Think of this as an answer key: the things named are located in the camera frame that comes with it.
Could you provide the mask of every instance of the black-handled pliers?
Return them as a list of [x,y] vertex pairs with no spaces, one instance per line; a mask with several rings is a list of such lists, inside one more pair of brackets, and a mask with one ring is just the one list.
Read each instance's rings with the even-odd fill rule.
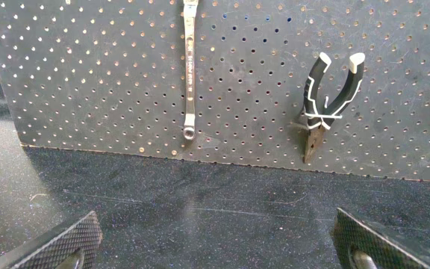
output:
[[308,163],[323,141],[323,133],[331,128],[334,120],[341,118],[341,113],[355,98],[363,80],[364,53],[356,53],[349,57],[349,74],[340,94],[328,105],[328,98],[322,108],[317,107],[317,94],[321,78],[331,64],[329,56],[321,52],[317,61],[311,68],[306,80],[304,93],[305,115],[308,117],[306,126],[309,130],[305,147],[304,162]]

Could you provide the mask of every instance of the black handle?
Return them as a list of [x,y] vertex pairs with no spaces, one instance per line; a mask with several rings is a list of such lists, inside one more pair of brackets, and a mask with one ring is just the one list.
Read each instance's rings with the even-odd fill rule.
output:
[[[320,86],[321,78],[325,74],[329,65],[331,64],[331,59],[329,56],[321,52],[317,61],[314,63],[311,68],[310,74],[308,75],[308,79],[305,84],[305,93],[303,105],[305,106],[306,114],[323,114],[323,110],[317,109],[317,95],[318,95],[318,87]],[[309,117],[308,123],[306,126],[309,129],[314,129],[321,124],[321,119],[319,117]]]
[[[349,57],[349,74],[346,79],[346,83],[343,86],[340,94],[336,96],[336,99],[329,104],[324,110],[325,115],[339,116],[344,109],[349,105],[350,102],[355,98],[358,92],[359,86],[363,80],[364,73],[364,53],[356,53]],[[322,125],[327,130],[331,128],[334,118],[323,118]]]

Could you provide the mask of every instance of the black countertop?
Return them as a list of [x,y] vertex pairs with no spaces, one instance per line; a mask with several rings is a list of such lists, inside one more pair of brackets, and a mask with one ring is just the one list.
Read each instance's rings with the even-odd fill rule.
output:
[[95,210],[96,268],[339,268],[338,206],[430,247],[430,182],[23,148],[0,92],[0,255]]

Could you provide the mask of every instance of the perforated board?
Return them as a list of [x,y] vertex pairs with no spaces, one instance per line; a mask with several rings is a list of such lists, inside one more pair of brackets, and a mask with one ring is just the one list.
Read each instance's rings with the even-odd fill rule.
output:
[[[182,135],[183,1],[0,1],[0,76],[20,140],[191,161],[430,180],[430,0],[204,1],[196,139]],[[303,164],[309,69],[361,92]]]

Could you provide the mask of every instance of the wrench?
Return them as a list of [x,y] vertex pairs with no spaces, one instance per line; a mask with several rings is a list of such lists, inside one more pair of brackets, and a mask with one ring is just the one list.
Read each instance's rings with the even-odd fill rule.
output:
[[195,15],[199,0],[184,0],[185,24],[185,74],[187,75],[184,137],[192,140],[195,137],[195,67],[193,61],[195,46]]

